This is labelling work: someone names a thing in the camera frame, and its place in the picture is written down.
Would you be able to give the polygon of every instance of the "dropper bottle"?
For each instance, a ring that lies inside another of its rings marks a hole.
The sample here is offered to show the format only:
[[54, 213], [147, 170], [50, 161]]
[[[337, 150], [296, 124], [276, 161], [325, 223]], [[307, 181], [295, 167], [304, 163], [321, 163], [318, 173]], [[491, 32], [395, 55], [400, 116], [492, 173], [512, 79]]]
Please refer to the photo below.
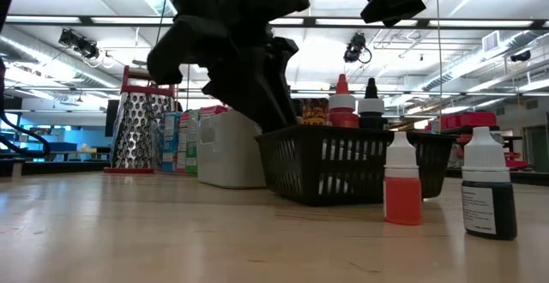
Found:
[[359, 101], [361, 129], [387, 129], [389, 121], [383, 117], [385, 103], [377, 97], [376, 79], [368, 79], [366, 95]]
[[358, 128], [359, 116], [354, 114], [356, 101], [356, 98], [349, 93], [345, 74], [341, 74], [335, 94], [329, 97], [329, 121], [331, 125], [343, 128]]
[[406, 132], [395, 132], [395, 139], [387, 147], [385, 161], [385, 220], [400, 225], [420, 225], [421, 181], [415, 148], [408, 142]]
[[504, 148], [488, 127], [473, 129], [465, 146], [462, 168], [463, 223], [468, 233], [483, 238], [516, 238], [513, 185], [505, 164]]

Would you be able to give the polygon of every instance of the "white bin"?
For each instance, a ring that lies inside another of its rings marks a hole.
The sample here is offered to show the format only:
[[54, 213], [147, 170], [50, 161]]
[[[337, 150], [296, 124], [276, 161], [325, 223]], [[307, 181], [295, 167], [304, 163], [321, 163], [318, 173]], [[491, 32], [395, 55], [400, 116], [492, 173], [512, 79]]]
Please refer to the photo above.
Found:
[[265, 187], [253, 121], [230, 110], [200, 120], [198, 135], [198, 181], [228, 189]]

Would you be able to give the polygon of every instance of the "red bottle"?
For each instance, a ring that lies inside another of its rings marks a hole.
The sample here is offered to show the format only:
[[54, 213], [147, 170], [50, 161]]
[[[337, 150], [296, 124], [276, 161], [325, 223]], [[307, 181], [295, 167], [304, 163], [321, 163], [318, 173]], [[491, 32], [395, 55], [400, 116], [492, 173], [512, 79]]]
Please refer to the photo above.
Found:
[[356, 98], [349, 93], [345, 74], [337, 82], [335, 94], [329, 97], [329, 121], [331, 125], [344, 128], [358, 128], [359, 115], [354, 114]]
[[395, 132], [387, 148], [387, 165], [383, 183], [385, 220], [416, 226], [421, 224], [421, 181], [415, 159], [415, 148], [406, 132]]

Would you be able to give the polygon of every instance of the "black bottle cap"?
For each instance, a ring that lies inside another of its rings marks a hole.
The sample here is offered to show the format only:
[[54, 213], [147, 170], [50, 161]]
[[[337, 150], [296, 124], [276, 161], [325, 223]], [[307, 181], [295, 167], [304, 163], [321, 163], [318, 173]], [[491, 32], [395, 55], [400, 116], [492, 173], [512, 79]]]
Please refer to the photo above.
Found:
[[373, 78], [373, 77], [368, 79], [368, 86], [366, 86], [366, 95], [365, 95], [364, 98], [365, 99], [379, 99], [377, 97], [376, 79]]

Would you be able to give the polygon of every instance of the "spotlight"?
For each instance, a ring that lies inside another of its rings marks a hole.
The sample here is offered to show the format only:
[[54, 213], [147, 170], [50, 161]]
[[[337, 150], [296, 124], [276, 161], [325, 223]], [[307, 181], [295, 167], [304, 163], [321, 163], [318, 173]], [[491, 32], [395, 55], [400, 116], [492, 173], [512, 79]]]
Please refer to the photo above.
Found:
[[[360, 56], [367, 51], [370, 54], [370, 59], [364, 62], [360, 60]], [[369, 63], [371, 61], [371, 52], [366, 48], [366, 38], [363, 33], [355, 33], [349, 44], [347, 44], [347, 50], [343, 54], [343, 59], [346, 63], [354, 63], [360, 61], [361, 63]]]
[[69, 29], [63, 29], [59, 38], [59, 44], [67, 48], [73, 48], [88, 60], [94, 60], [100, 56], [97, 42], [84, 39]]
[[523, 53], [520, 53], [518, 55], [514, 55], [514, 56], [511, 56], [511, 61], [512, 62], [525, 62], [525, 61], [528, 61], [530, 60], [530, 58], [532, 57], [532, 53], [530, 51], [525, 51]]

